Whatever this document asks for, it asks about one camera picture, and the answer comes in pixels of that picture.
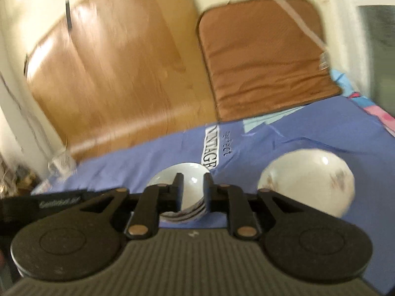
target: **white cable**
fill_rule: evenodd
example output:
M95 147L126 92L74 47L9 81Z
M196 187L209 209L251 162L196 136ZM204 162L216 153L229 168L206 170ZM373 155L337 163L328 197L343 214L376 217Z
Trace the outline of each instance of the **white cable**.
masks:
M301 18L301 16L295 11L295 9L286 1L286 0L274 0L288 15L295 21L297 26L303 31L305 35L307 35L322 51L327 51L327 46L320 39L318 35L316 35L305 23L305 21Z
M395 0L354 0L356 6L389 5L395 6Z

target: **brown seat pad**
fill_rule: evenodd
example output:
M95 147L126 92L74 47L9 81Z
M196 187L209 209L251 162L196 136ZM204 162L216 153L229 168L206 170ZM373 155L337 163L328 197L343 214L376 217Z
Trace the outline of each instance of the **brown seat pad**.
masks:
M305 0L288 0L322 36ZM305 105L341 93L319 70L321 49L273 0L228 4L203 14L199 37L221 121Z
M28 86L75 158L216 121L198 18L193 0L83 0L43 38Z

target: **blue cloth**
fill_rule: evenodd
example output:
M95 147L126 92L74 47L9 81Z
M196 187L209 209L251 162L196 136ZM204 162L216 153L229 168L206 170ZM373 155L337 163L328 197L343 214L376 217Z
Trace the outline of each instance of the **blue cloth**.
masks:
M202 159L206 127L169 135L150 143L84 162L78 172L52 191L127 187L143 191L157 172L181 162ZM344 219L372 239L374 253L365 279L386 293L395 281L395 138L380 121L353 101L336 96L315 102L244 133L241 121L222 124L218 134L218 164L211 170L217 183L256 191L260 174L281 155L303 148L331 151L346 161L355 177L356 196ZM224 151L225 146L231 149ZM225 227L222 214L173 227Z
M371 101L369 98L367 98L365 96L359 96L356 98L352 98L352 101L354 101L361 108L366 108L366 107L376 105L373 101Z

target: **white bowl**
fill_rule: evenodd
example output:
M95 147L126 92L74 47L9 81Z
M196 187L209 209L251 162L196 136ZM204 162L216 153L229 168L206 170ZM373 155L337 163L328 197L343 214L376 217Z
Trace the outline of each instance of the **white bowl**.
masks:
M273 161L262 172L261 188L335 217L347 212L355 196L354 176L346 162L319 149L293 151Z
M186 222L197 219L206 213L203 193L203 176L210 173L198 163L181 163L157 173L147 186L157 184L171 185L177 173L184 175L184 192L182 195L181 211L161 214L161 220L168 222Z

